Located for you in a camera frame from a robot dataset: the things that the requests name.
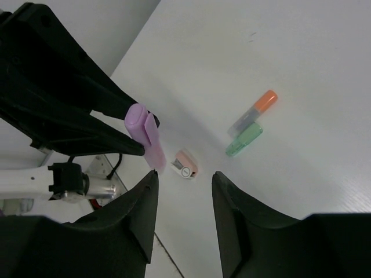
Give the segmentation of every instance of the white surface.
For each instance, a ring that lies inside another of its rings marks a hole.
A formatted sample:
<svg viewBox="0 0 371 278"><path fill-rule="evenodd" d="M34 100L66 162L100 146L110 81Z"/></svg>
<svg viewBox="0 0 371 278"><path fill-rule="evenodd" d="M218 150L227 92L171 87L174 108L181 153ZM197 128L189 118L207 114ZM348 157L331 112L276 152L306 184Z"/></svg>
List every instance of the white surface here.
<svg viewBox="0 0 371 278"><path fill-rule="evenodd" d="M160 177L157 234L185 277L221 277L216 170L297 218L370 211L370 34L366 0L161 1L112 78L157 114L168 161L198 159L194 181ZM229 159L228 128L268 89L263 134ZM120 175L147 170L126 156Z"/></svg>
<svg viewBox="0 0 371 278"><path fill-rule="evenodd" d="M24 0L0 0L14 12ZM111 75L159 0L41 0L50 6L87 54ZM0 119L0 169L37 167L45 155L29 147L31 139Z"/></svg>
<svg viewBox="0 0 371 278"><path fill-rule="evenodd" d="M181 278L157 238L154 238L152 260L146 268L146 278Z"/></svg>
<svg viewBox="0 0 371 278"><path fill-rule="evenodd" d="M47 166L24 170L0 170L0 196L3 199L41 198L49 200L53 172Z"/></svg>

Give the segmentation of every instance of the green cap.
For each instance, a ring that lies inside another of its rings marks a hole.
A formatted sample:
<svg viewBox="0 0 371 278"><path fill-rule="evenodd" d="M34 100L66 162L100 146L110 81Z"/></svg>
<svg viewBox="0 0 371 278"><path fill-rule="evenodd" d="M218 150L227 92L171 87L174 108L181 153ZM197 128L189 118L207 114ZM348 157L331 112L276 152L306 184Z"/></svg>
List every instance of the green cap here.
<svg viewBox="0 0 371 278"><path fill-rule="evenodd" d="M244 132L242 132L225 151L228 156L235 156L241 150L249 145L263 132L263 129L255 122L253 122Z"/></svg>

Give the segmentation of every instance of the pink sharpener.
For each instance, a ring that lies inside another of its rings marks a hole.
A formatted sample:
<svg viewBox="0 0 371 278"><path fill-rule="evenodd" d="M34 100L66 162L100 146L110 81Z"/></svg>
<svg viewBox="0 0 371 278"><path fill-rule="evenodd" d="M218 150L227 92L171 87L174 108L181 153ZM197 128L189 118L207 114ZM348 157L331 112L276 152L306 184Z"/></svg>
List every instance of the pink sharpener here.
<svg viewBox="0 0 371 278"><path fill-rule="evenodd" d="M182 178L192 180L198 174L198 167L195 158L186 149L178 151L171 168Z"/></svg>
<svg viewBox="0 0 371 278"><path fill-rule="evenodd" d="M133 140L143 145L144 158L150 168L161 174L166 166L166 158L153 114L143 104L133 104L125 116L125 127Z"/></svg>

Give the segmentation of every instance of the white table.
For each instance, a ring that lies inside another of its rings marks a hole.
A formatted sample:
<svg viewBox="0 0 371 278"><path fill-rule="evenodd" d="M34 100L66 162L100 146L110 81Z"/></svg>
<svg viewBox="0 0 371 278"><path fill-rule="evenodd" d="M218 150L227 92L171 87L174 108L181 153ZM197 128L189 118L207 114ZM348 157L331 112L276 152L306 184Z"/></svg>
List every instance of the white table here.
<svg viewBox="0 0 371 278"><path fill-rule="evenodd" d="M370 211L370 31L363 0L161 1L112 78L159 117L168 160L198 159L195 181L160 178L157 235L185 277L221 277L216 170L293 217ZM228 128L268 89L263 134L228 158ZM124 161L131 187L148 168Z"/></svg>

